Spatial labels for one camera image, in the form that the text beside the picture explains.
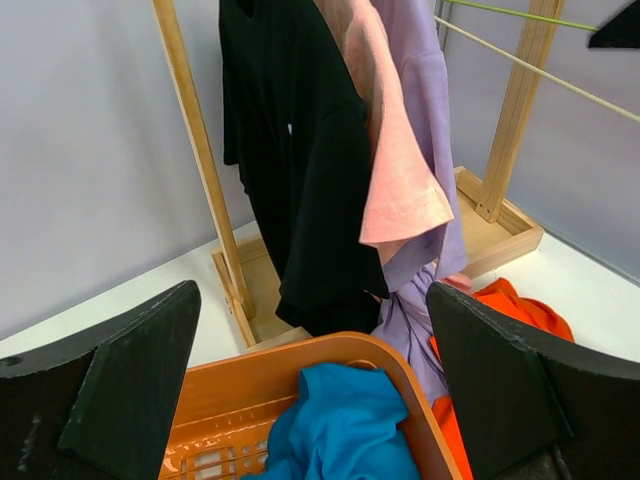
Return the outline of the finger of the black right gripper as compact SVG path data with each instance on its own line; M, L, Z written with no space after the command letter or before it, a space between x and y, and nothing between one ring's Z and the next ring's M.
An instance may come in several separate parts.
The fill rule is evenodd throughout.
M587 48L639 49L640 1L632 1L600 26L590 36Z

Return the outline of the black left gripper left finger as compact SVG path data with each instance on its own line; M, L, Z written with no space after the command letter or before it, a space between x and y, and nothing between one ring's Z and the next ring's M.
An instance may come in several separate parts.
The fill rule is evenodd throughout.
M1 360L4 479L155 479L198 325L195 281Z

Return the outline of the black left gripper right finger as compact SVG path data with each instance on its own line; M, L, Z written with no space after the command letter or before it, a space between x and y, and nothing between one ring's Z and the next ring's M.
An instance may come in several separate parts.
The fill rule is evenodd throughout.
M474 478L638 478L638 363L442 283L426 303Z

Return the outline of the orange t shirt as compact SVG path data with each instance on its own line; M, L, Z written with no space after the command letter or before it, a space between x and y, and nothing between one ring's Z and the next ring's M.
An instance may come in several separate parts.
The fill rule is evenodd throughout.
M466 479L559 477L573 431L538 353L499 323L522 322L443 283L426 295L448 386L434 413Z

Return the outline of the green clothes hanger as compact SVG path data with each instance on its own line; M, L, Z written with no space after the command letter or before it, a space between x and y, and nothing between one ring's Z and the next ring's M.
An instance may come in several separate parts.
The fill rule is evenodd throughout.
M553 24L553 25L557 25L557 26L564 26L564 27L568 27L568 28L573 28L573 29L578 29L578 30L591 32L591 33L595 33L598 30L598 28L595 27L595 26L590 26L590 25L586 25L586 24L582 24L582 23L578 23L578 22L572 22L572 21L562 20L562 19L558 19L558 18L552 18L550 16L544 16L544 15L540 15L540 14L534 14L534 13L529 13L529 12L524 12L524 11L519 11L519 10L513 10L513 9L504 8L504 7L480 4L480 3L477 3L477 2L463 1L463 0L444 0L443 2L449 3L449 4L453 4L453 5L460 5L460 6L464 6L464 7L473 8L473 9L478 9L478 10L489 11L489 12L493 12L493 13L513 16L513 17L524 18L524 19L527 19L527 20L534 20L534 21L549 23L549 24Z

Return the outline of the blue t shirt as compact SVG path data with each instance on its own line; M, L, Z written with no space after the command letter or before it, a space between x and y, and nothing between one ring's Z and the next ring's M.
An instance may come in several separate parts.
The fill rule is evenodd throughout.
M321 363L272 426L265 470L247 479L419 479L399 424L409 411L382 369Z

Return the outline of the purple t shirt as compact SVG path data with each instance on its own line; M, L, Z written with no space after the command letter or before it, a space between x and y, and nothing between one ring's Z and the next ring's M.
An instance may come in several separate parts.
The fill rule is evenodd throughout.
M422 158L402 212L411 229L384 266L390 295L380 307L374 336L409 362L429 402L447 395L434 347L426 295L438 280L467 265L450 143L448 78L427 1L376 1L399 75L404 107Z

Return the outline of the cream clothes hanger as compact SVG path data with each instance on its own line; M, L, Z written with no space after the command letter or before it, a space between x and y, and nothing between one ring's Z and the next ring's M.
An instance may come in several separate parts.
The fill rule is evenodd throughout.
M533 72L534 74L538 75L539 77L542 77L542 78L544 78L544 79L546 79L546 80L548 80L550 82L553 82L553 83L555 83L555 84L557 84L557 85L559 85L559 86L561 86L561 87L563 87L563 88L565 88L565 89L567 89L567 90L569 90L569 91L571 91L571 92L573 92L573 93L575 93L577 95L580 95L580 96L582 96L582 97L594 102L597 105L600 105L600 106L602 106L602 107L604 107L604 108L606 108L608 110L611 110L611 111L617 113L618 115L620 115L620 116L622 116L624 118L627 118L627 119L629 119L629 120L631 120L631 121L633 121L635 123L639 122L639 116L638 115L636 115L636 114L634 114L634 113L632 113L632 112L630 112L630 111L628 111L628 110L626 110L626 109L624 109L624 108L622 108L622 107L620 107L618 105L615 105L615 104L613 104L613 103L611 103L611 102L609 102L607 100L604 100L604 99L602 99L602 98L600 98L600 97L598 97L598 96L596 96L596 95L594 95L592 93L589 93L589 92L587 92L587 91L585 91L585 90L583 90L583 89L581 89L581 88L579 88L579 87L577 87L577 86L575 86L575 85L573 85L573 84L571 84L571 83L569 83L569 82L567 82L567 81L565 81L565 80L563 80L563 79L561 79L561 78L559 78L559 77L557 77L555 75L552 75L552 74L548 73L547 71L545 71L545 70L543 70L543 69L541 69L541 68L539 68L537 66L534 66L531 63L528 63L527 61L525 61L525 60L523 60L523 59L521 59L521 58L519 58L519 57L517 57L517 56L515 56L515 55L513 55L513 54L511 54L511 53L499 48L499 47L497 47L496 45L493 45L492 43L487 42L487 41L475 36L474 34L472 34L472 33L468 32L468 31L466 31L466 30L464 30L464 29L462 29L462 28L450 23L449 21L446 21L446 20L444 20L444 19L442 19L442 18L440 18L438 16L435 16L434 19L438 24L443 25L443 26L453 30L454 32L463 35L464 37L470 39L471 41L476 42L477 44L479 44L479 45L481 45L481 46L483 46L483 47L485 47L485 48L497 53L498 55L501 55L501 56L509 59L514 64L517 64L517 65L525 68L526 70L529 70L529 71Z

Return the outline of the pink t shirt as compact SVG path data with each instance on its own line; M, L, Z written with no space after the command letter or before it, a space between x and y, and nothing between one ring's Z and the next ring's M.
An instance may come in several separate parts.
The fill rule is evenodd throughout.
M319 1L316 6L367 108L373 171L360 241L377 250L384 268L411 234L402 209L419 186L416 172L422 155L374 2Z

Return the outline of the black t shirt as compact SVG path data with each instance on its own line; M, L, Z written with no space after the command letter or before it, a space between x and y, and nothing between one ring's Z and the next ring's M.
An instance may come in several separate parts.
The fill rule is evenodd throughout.
M309 334L372 332L387 296L359 240L366 108L311 1L223 1L224 162L238 168L280 281L277 316Z

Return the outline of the orange plastic basket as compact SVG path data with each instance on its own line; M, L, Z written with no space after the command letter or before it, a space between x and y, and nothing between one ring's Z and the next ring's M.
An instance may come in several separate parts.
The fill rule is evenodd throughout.
M159 473L162 479L239 479L263 471L266 440L298 395L301 369L318 363L381 368L409 415L400 423L424 479L458 479L445 438L416 374L391 346L342 332L187 370Z

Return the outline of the wooden clothes rack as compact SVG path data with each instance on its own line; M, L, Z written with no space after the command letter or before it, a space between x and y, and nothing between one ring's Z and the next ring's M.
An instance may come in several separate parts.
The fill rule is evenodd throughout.
M463 219L446 67L427 19L375 1L222 1L222 162L259 229L237 242L175 7L154 11L221 246L213 262L245 342L293 329L428 341L410 299L530 251L541 230L501 226L482 247Z

